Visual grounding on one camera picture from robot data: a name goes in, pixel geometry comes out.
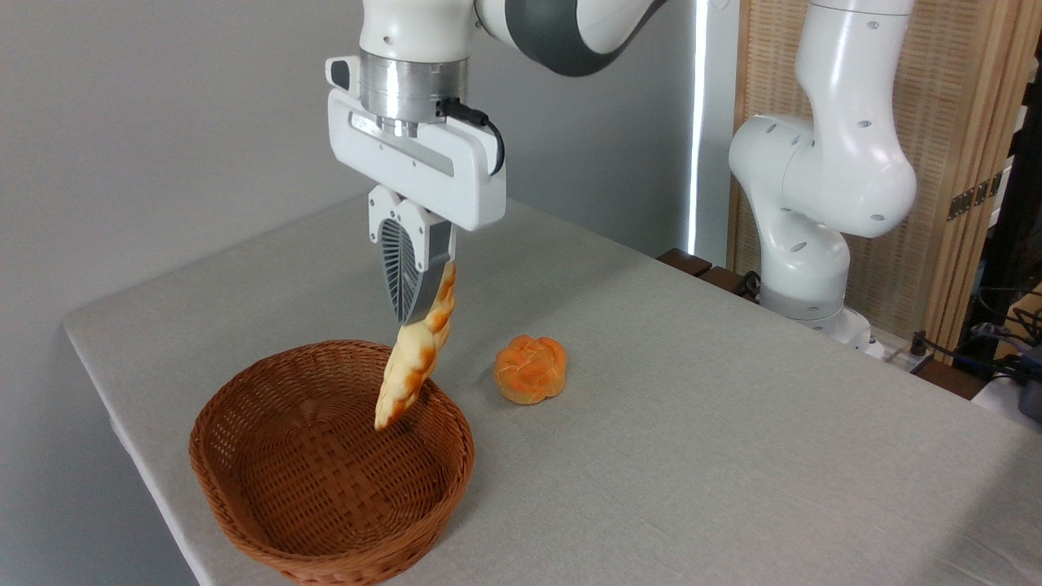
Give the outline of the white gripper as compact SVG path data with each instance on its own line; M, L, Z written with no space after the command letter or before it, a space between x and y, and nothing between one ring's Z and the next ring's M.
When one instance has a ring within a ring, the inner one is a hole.
M362 106L359 71L356 55L325 63L329 144L334 158L382 185L367 196L368 231L394 317L406 326L431 311L454 258L453 224L479 230L505 215L506 168L493 171L498 141L487 127L450 117L410 137L380 124Z

